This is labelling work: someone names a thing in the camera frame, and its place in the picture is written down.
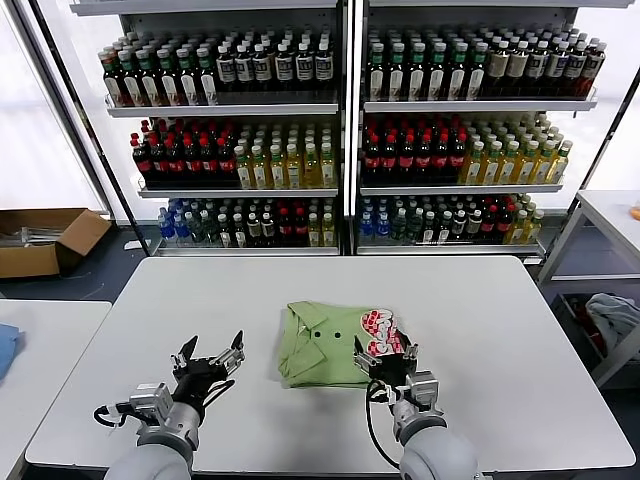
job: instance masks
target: robotic arm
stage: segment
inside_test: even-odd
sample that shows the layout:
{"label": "robotic arm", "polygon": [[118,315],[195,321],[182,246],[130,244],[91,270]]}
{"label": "robotic arm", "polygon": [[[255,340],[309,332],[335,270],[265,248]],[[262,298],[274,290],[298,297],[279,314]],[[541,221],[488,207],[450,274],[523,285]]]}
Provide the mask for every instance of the robotic arm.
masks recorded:
{"label": "robotic arm", "polygon": [[[235,383],[229,376],[244,361],[242,331],[231,347],[216,357],[191,358],[198,337],[172,355],[178,385],[169,393],[166,384],[139,385],[128,402],[102,406],[94,412],[101,425],[121,427],[127,417],[140,420],[138,448],[114,464],[105,480],[187,480],[193,452],[198,450],[198,427],[205,409]],[[104,416],[116,418],[109,421]]]}

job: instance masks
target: dark bottle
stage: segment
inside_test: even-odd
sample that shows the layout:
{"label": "dark bottle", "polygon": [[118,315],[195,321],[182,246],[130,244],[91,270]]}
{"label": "dark bottle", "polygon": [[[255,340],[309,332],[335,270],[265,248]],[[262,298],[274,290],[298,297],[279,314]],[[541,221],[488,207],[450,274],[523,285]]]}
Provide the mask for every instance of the dark bottle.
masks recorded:
{"label": "dark bottle", "polygon": [[487,59],[487,49],[489,45],[485,42],[479,42],[476,44],[475,51],[471,56],[469,63],[469,75],[468,81],[464,88],[464,92],[467,100],[476,100],[480,95],[480,89],[482,87],[482,81],[484,79],[485,63]]}
{"label": "dark bottle", "polygon": [[367,66],[367,91],[369,92],[369,101],[379,102],[382,99],[384,77],[382,67],[384,45],[382,43],[374,43],[371,49],[371,62]]}
{"label": "dark bottle", "polygon": [[462,86],[467,76],[467,49],[469,46],[460,42],[456,44],[451,63],[445,72],[447,100],[458,100],[462,96]]}
{"label": "dark bottle", "polygon": [[509,42],[502,40],[498,43],[498,48],[489,54],[489,65],[482,88],[483,97],[499,97],[502,94],[502,83],[510,57],[508,47]]}
{"label": "dark bottle", "polygon": [[236,89],[236,68],[233,57],[224,45],[218,47],[218,58],[216,65],[218,67],[218,78],[220,79],[220,88],[224,92],[232,92]]}
{"label": "dark bottle", "polygon": [[443,64],[446,50],[447,45],[442,42],[437,42],[433,46],[431,63],[426,72],[429,82],[425,87],[427,100],[439,100],[442,94],[442,79],[444,77]]}
{"label": "dark bottle", "polygon": [[247,52],[247,47],[238,45],[238,56],[235,58],[236,75],[238,76],[238,84],[240,91],[250,92],[253,90],[253,60]]}

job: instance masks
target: black cable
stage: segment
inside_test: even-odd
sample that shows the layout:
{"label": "black cable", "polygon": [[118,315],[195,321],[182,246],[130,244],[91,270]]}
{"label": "black cable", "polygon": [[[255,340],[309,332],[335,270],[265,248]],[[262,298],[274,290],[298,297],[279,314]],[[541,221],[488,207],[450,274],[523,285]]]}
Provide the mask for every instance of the black cable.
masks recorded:
{"label": "black cable", "polygon": [[[377,384],[378,386],[377,386],[377,389],[372,391],[371,387],[374,384]],[[380,443],[378,443],[376,434],[373,431],[373,425],[371,424],[371,403],[370,403],[371,396],[383,389],[384,387],[380,385],[380,383],[376,380],[371,380],[371,382],[369,382],[369,385],[367,385],[367,394],[366,394],[366,401],[365,401],[365,411],[367,412],[367,428],[369,429],[369,436],[371,437],[371,441],[373,442],[373,445],[376,447],[376,450],[378,450],[378,453],[382,455],[382,458],[384,458],[387,461],[387,463],[389,463],[389,465],[391,465],[393,468],[399,469],[400,464],[398,462],[393,461],[393,459],[389,455],[387,455],[387,452],[384,451]]]}

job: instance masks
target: bottle label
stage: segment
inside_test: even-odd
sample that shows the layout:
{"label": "bottle label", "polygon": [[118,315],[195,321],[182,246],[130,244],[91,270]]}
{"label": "bottle label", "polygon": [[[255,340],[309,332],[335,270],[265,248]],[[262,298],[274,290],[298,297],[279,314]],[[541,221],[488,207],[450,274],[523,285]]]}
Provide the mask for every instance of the bottle label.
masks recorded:
{"label": "bottle label", "polygon": [[496,182],[498,185],[507,185],[509,183],[509,179],[511,178],[511,173],[513,172],[513,162],[507,162],[502,165],[502,170],[498,174],[498,181]]}
{"label": "bottle label", "polygon": [[151,106],[159,107],[160,96],[158,95],[158,89],[156,88],[155,80],[151,77],[142,77],[142,85],[144,85],[144,89],[147,91],[147,97],[149,97]]}
{"label": "bottle label", "polygon": [[122,92],[120,91],[120,87],[118,87],[118,82],[116,82],[113,78],[105,78],[104,84],[107,86],[107,90],[109,91],[111,100],[113,100],[113,104],[116,107],[124,107],[124,102],[122,101]]}
{"label": "bottle label", "polygon": [[222,240],[222,246],[229,248],[231,246],[231,235],[228,232],[220,232],[220,240]]}
{"label": "bottle label", "polygon": [[467,90],[467,100],[475,100],[480,94],[480,85],[482,85],[482,78],[484,77],[484,70],[474,70],[469,77],[469,89]]}
{"label": "bottle label", "polygon": [[449,95],[447,96],[447,100],[458,99],[463,80],[464,70],[454,70],[451,72],[451,82],[449,82]]}
{"label": "bottle label", "polygon": [[289,172],[289,188],[300,188],[300,173],[298,167],[287,168]]}
{"label": "bottle label", "polygon": [[293,61],[291,57],[276,58],[276,77],[281,82],[293,80]]}
{"label": "bottle label", "polygon": [[236,241],[240,248],[245,248],[247,246],[247,237],[244,232],[236,232]]}
{"label": "bottle label", "polygon": [[402,168],[411,168],[413,165],[413,157],[400,156],[398,158],[398,164]]}
{"label": "bottle label", "polygon": [[427,100],[438,100],[440,97],[440,87],[442,87],[442,77],[444,72],[442,70],[434,70],[429,77],[429,90],[427,93]]}
{"label": "bottle label", "polygon": [[389,101],[400,100],[400,89],[402,88],[402,71],[394,70],[389,78]]}
{"label": "bottle label", "polygon": [[284,172],[282,167],[273,165],[271,167],[271,173],[273,174],[273,186],[275,188],[284,188]]}
{"label": "bottle label", "polygon": [[216,93],[216,83],[211,75],[202,75],[202,88],[204,96],[207,99],[207,105],[216,105],[218,103],[218,94]]}
{"label": "bottle label", "polygon": [[271,62],[269,58],[254,58],[253,70],[256,76],[256,80],[259,82],[268,82],[271,80]]}
{"label": "bottle label", "polygon": [[531,170],[533,170],[533,162],[524,162],[522,164],[522,169],[518,175],[518,185],[525,185],[527,183],[529,175],[531,175]]}
{"label": "bottle label", "polygon": [[193,83],[193,78],[190,75],[183,75],[180,77],[180,80],[182,80],[184,94],[187,97],[189,105],[197,105],[198,94],[196,93],[196,85]]}
{"label": "bottle label", "polygon": [[322,184],[324,188],[333,186],[333,165],[322,166]]}
{"label": "bottle label", "polygon": [[578,78],[586,60],[586,55],[569,55],[569,61],[567,62],[567,68],[564,69],[563,76],[569,79]]}
{"label": "bottle label", "polygon": [[253,174],[256,177],[256,187],[261,190],[267,188],[267,179],[264,175],[264,167],[253,167]]}
{"label": "bottle label", "polygon": [[241,82],[253,81],[253,68],[250,58],[236,58],[236,74]]}
{"label": "bottle label", "polygon": [[251,187],[251,176],[247,167],[238,167],[238,177],[240,177],[240,185],[243,189],[249,190]]}
{"label": "bottle label", "polygon": [[498,172],[498,163],[491,162],[487,165],[487,169],[484,172],[484,178],[482,179],[483,185],[493,185],[495,183],[496,173]]}
{"label": "bottle label", "polygon": [[321,81],[333,78],[333,57],[316,57],[316,78]]}
{"label": "bottle label", "polygon": [[306,82],[313,80],[313,57],[298,57],[296,58],[296,70],[298,80]]}
{"label": "bottle label", "polygon": [[218,75],[222,83],[233,83],[236,81],[236,69],[233,65],[233,59],[221,60],[217,59]]}
{"label": "bottle label", "polygon": [[460,168],[462,167],[462,164],[464,163],[464,157],[463,156],[449,156],[449,165],[451,165],[454,168]]}
{"label": "bottle label", "polygon": [[162,77],[162,85],[164,85],[164,91],[167,92],[167,100],[169,101],[169,105],[171,105],[172,107],[177,107],[178,105],[180,105],[180,100],[178,99],[178,89],[176,88],[176,84],[173,81],[173,77]]}
{"label": "bottle label", "polygon": [[370,100],[372,102],[380,101],[380,93],[382,93],[382,72],[380,70],[375,70],[371,72],[371,93]]}
{"label": "bottle label", "polygon": [[127,86],[127,90],[129,90],[129,95],[131,95],[131,100],[136,107],[144,107],[144,100],[142,94],[140,93],[140,89],[138,88],[138,82],[133,77],[124,77],[124,84]]}
{"label": "bottle label", "polygon": [[411,72],[409,80],[409,101],[417,102],[420,99],[420,90],[422,90],[422,79],[424,72],[422,70],[414,70]]}
{"label": "bottle label", "polygon": [[309,232],[309,246],[310,247],[319,247],[320,246],[320,233],[319,232]]}
{"label": "bottle label", "polygon": [[520,78],[524,74],[529,55],[511,55],[507,65],[507,77]]}

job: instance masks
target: gray cloth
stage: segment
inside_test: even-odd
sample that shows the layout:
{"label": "gray cloth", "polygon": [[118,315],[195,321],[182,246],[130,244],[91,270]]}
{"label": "gray cloth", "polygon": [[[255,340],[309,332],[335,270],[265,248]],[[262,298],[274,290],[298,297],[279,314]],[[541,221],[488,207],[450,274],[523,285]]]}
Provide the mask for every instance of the gray cloth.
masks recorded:
{"label": "gray cloth", "polygon": [[[602,334],[607,354],[640,323],[640,309],[630,298],[598,293],[586,305],[589,316]],[[640,353],[633,357],[640,361]]]}

